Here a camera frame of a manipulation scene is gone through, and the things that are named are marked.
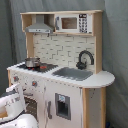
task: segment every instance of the gray sink basin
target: gray sink basin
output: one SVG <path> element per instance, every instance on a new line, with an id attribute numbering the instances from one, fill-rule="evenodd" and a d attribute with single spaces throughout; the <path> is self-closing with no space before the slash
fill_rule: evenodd
<path id="1" fill-rule="evenodd" d="M 64 67 L 64 68 L 61 68 L 53 72 L 52 75 L 55 75 L 58 77 L 64 77 L 64 78 L 72 79 L 76 81 L 83 81 L 87 79 L 88 77 L 90 77 L 91 75 L 93 75 L 93 72 Z"/>

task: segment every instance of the tile backsplash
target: tile backsplash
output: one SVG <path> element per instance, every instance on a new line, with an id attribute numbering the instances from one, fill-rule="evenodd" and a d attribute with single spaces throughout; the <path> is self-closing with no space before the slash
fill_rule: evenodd
<path id="1" fill-rule="evenodd" d="M 33 35 L 34 55 L 41 62 L 76 67 L 79 53 L 88 50 L 94 56 L 95 37 L 68 35 Z M 82 62 L 87 61 L 87 69 L 94 70 L 88 55 L 82 56 Z"/>

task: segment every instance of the handle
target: handle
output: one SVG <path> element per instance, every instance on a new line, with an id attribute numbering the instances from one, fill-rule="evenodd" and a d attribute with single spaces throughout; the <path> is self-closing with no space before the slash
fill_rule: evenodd
<path id="1" fill-rule="evenodd" d="M 50 114 L 50 108 L 51 108 L 51 101 L 48 102 L 47 112 L 48 112 L 48 118 L 52 119 L 52 115 Z"/>
<path id="2" fill-rule="evenodd" d="M 32 93 L 26 93 L 26 92 L 23 92 L 23 94 L 24 94 L 25 96 L 33 96 Z"/>
<path id="3" fill-rule="evenodd" d="M 59 20 L 59 17 L 56 17 L 56 21 L 55 21 L 55 27 L 56 27 L 56 30 L 59 30 L 59 26 L 57 24 L 57 21 Z"/>

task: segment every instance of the range hood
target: range hood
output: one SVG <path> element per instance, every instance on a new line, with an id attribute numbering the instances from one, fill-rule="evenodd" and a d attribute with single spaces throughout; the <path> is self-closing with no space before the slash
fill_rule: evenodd
<path id="1" fill-rule="evenodd" d="M 36 15 L 36 23 L 26 27 L 25 32 L 53 33 L 53 27 L 44 23 L 44 15 Z"/>

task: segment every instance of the shelf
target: shelf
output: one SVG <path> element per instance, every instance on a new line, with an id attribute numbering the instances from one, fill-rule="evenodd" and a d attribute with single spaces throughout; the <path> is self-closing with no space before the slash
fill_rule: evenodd
<path id="1" fill-rule="evenodd" d="M 90 10 L 90 11 L 57 11 L 57 12 L 25 12 L 25 13 L 20 13 L 28 15 L 28 14 L 83 14 L 83 13 L 98 13 L 98 12 L 103 12 L 102 10 Z"/>
<path id="2" fill-rule="evenodd" d="M 53 32 L 53 34 L 62 34 L 62 35 L 81 35 L 81 36 L 93 36 L 93 34 L 89 34 L 89 33 L 67 33 L 67 32 Z"/>

